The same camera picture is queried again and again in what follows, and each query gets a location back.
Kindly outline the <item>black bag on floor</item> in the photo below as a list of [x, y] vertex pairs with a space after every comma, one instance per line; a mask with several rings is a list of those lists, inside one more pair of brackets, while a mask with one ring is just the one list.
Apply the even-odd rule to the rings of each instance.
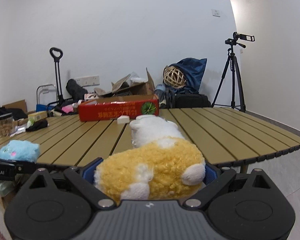
[[88, 91], [81, 87], [74, 79], [69, 79], [66, 83], [66, 90], [74, 100], [84, 100]]

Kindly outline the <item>open brown cardboard box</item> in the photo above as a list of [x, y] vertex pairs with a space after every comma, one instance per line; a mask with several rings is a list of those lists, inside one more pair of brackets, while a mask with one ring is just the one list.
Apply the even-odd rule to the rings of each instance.
[[139, 77], [135, 72], [132, 72], [116, 83], [112, 83], [111, 91], [105, 92], [102, 89], [95, 88], [94, 92], [99, 98], [127, 95], [152, 95], [154, 94], [155, 85], [147, 68], [146, 74], [147, 78], [144, 79]]

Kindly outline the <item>red fruit cardboard box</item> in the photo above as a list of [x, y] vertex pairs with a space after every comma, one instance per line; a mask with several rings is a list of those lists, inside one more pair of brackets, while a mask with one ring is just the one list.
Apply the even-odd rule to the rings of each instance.
[[81, 121], [113, 120], [122, 115], [135, 119], [140, 115], [159, 115], [159, 100], [155, 95], [114, 96], [94, 99], [78, 106]]

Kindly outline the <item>white wall outlet strip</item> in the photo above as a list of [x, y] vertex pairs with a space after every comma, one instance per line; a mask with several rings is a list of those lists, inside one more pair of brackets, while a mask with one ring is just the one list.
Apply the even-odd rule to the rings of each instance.
[[74, 78], [74, 80], [81, 87], [100, 85], [100, 76], [99, 75], [78, 77], [78, 78]]

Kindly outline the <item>blue velvet bag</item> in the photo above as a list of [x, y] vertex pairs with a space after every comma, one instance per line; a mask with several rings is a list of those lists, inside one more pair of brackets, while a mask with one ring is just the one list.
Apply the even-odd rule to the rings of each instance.
[[185, 58], [177, 63], [170, 64], [177, 67], [185, 75], [186, 84], [183, 88], [172, 88], [174, 93], [180, 94], [198, 94], [202, 78], [205, 72], [207, 59]]

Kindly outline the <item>lined cardboard trash box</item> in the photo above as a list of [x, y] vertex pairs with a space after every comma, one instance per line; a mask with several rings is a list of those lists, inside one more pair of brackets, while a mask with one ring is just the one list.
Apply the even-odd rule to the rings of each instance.
[[5, 210], [15, 196], [15, 181], [0, 180], [0, 206]]

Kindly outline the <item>yellow blue plush toy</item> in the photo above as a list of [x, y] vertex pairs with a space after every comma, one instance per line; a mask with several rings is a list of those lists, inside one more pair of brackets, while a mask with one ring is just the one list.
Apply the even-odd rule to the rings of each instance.
[[129, 123], [130, 150], [97, 166], [94, 187], [123, 200], [185, 200], [203, 188], [205, 158], [172, 121], [140, 115]]

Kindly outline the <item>folding camp table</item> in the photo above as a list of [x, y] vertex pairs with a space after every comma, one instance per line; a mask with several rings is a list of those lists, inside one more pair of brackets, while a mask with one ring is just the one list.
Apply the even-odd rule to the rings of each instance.
[[84, 166], [96, 158], [157, 142], [190, 142], [213, 165], [248, 165], [300, 149], [300, 136], [230, 108], [163, 109], [158, 117], [82, 122], [77, 115], [48, 118], [47, 128], [15, 135], [40, 146], [42, 164]]

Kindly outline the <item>blue water bottle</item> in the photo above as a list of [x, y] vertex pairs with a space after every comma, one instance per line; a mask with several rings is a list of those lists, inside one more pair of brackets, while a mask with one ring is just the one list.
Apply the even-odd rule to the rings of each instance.
[[160, 83], [155, 87], [154, 94], [158, 97], [159, 102], [165, 100], [166, 96], [166, 86], [164, 83]]

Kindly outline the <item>black sock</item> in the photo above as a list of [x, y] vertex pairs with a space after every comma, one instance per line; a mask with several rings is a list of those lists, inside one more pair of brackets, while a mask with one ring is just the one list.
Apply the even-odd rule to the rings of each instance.
[[32, 126], [26, 129], [26, 132], [35, 132], [40, 129], [47, 128], [48, 125], [49, 125], [48, 121], [46, 119], [42, 119], [37, 122], [34, 122]]

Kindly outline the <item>blue plush toy head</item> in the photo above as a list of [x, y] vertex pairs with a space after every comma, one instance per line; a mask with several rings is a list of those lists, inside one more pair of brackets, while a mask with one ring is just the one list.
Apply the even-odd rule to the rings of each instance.
[[40, 156], [39, 144], [29, 141], [11, 140], [0, 149], [0, 159], [35, 163]]

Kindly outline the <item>cardboard box with clothes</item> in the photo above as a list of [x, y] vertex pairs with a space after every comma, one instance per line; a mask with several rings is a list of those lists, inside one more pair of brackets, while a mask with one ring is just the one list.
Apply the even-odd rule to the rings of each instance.
[[28, 116], [34, 113], [27, 109], [26, 101], [20, 100], [0, 107], [0, 136], [13, 133], [18, 126], [28, 122]]

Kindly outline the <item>black suitcase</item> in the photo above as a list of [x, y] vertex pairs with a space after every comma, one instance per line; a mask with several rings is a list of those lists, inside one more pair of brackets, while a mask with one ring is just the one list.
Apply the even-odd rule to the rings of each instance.
[[181, 94], [166, 90], [166, 108], [206, 108], [211, 103], [203, 94]]

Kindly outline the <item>woven rattan ball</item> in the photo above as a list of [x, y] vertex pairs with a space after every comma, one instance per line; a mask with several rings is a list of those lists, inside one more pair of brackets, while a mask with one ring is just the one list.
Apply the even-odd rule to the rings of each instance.
[[186, 85], [183, 72], [176, 66], [166, 66], [163, 71], [163, 82], [165, 85], [179, 89]]

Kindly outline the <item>small white foam wedge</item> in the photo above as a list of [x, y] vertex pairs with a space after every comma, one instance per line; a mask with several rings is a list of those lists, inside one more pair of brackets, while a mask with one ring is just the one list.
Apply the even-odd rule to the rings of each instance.
[[117, 118], [117, 124], [128, 124], [130, 123], [130, 117], [128, 115], [122, 115]]

